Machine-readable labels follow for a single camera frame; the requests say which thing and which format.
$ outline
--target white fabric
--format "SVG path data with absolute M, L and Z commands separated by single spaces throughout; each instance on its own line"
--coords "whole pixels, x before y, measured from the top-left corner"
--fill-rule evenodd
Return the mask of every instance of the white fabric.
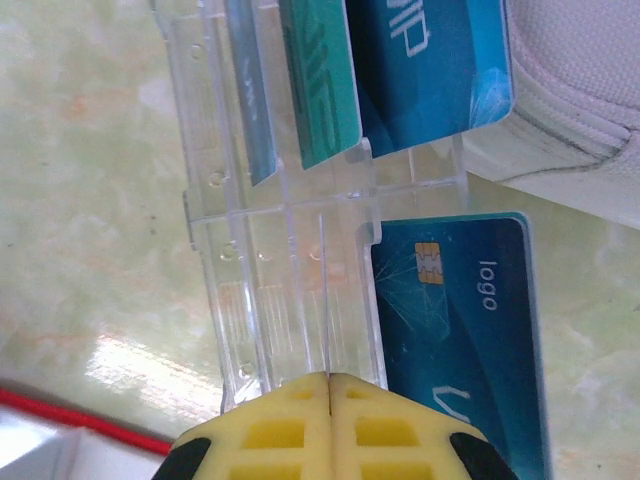
M 514 114 L 469 170 L 640 228 L 640 0 L 512 0 Z

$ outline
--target black plastic part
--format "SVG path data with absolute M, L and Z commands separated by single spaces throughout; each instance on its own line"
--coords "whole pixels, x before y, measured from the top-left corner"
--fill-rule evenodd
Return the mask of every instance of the black plastic part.
M 171 450 L 151 480 L 193 480 L 210 446 L 200 437 Z
M 471 480 L 518 480 L 490 443 L 461 432 L 452 434 L 449 441 Z

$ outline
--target red wire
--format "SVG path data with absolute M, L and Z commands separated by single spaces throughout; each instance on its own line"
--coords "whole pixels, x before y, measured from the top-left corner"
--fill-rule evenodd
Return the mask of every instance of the red wire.
M 136 448 L 166 456 L 171 445 L 153 437 L 132 432 L 99 417 L 51 405 L 0 388 L 0 404 L 70 427 L 86 427 L 106 437 Z

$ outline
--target clear plastic card holder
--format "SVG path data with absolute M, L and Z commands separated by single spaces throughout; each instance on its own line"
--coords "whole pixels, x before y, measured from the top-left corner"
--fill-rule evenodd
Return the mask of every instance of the clear plastic card holder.
M 233 30 L 238 8 L 253 41 Z M 461 139 L 375 162 L 363 139 L 304 170 L 277 2 L 155 0 L 153 9 L 169 52 L 222 410 L 328 365 L 385 387 L 370 247 L 382 220 L 464 210 Z M 273 173 L 256 183 L 256 168 Z

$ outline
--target table surface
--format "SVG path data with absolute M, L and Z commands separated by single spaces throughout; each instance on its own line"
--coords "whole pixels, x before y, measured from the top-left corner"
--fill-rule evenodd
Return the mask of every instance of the table surface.
M 164 435 L 221 378 L 146 0 L 0 5 L 0 376 Z M 640 479 L 640 232 L 471 178 L 534 227 L 554 467 Z

